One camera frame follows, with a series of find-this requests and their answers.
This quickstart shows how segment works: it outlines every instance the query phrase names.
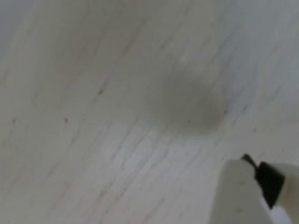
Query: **dark stain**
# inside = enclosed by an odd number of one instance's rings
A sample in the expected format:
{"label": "dark stain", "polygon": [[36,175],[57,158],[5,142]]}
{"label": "dark stain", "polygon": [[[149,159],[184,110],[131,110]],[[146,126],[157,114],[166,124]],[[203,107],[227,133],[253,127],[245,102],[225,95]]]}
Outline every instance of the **dark stain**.
{"label": "dark stain", "polygon": [[247,110],[247,108],[248,108],[248,106],[245,105],[245,106],[243,107],[242,113],[244,113],[244,112]]}
{"label": "dark stain", "polygon": [[242,185],[242,186],[244,186],[245,185],[245,181],[240,180],[239,184]]}
{"label": "dark stain", "polygon": [[[187,121],[192,121],[192,126],[184,132],[208,134],[224,119],[223,100],[216,92],[214,82],[206,85],[200,75],[196,80],[190,79],[195,74],[185,67],[175,66],[173,71],[163,85],[155,88],[155,93],[149,94],[149,110],[166,124],[175,121],[186,127]],[[190,100],[195,100],[194,96],[200,97],[189,107]]]}
{"label": "dark stain", "polygon": [[100,90],[98,91],[98,96],[102,95],[103,93],[104,93],[104,90],[103,90],[103,89],[100,89]]}
{"label": "dark stain", "polygon": [[235,211],[236,211],[236,213],[239,213],[239,214],[240,214],[240,213],[243,212],[243,209],[242,209],[242,208],[236,208]]}
{"label": "dark stain", "polygon": [[104,196],[105,196],[107,193],[108,193],[108,190],[107,190],[107,189],[103,189],[103,190],[101,190],[101,192],[100,192],[99,196],[97,197],[96,201],[97,201],[97,202],[100,202],[100,201],[104,198]]}

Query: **black tip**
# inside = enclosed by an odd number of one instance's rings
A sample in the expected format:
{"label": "black tip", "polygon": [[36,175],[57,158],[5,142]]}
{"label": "black tip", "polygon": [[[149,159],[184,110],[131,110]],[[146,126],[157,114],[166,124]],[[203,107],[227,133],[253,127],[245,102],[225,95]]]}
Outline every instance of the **black tip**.
{"label": "black tip", "polygon": [[254,167],[256,173],[255,179],[262,188],[263,196],[269,208],[272,209],[281,192],[285,177],[265,162],[261,162],[258,167],[248,154],[242,156],[241,160],[248,162]]}
{"label": "black tip", "polygon": [[248,155],[248,154],[244,154],[244,155],[241,157],[241,160],[245,160],[245,161],[248,162],[250,165],[252,165],[252,166],[254,167],[255,170],[257,169],[257,166],[256,166],[256,164],[254,163],[253,159],[250,157],[250,155]]}

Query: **wooden table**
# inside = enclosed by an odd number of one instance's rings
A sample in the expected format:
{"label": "wooden table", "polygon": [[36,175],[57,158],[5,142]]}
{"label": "wooden table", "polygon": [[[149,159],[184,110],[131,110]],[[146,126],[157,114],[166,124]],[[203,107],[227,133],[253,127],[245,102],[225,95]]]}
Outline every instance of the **wooden table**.
{"label": "wooden table", "polygon": [[298,145],[296,0],[39,0],[0,66],[2,224],[205,224]]}

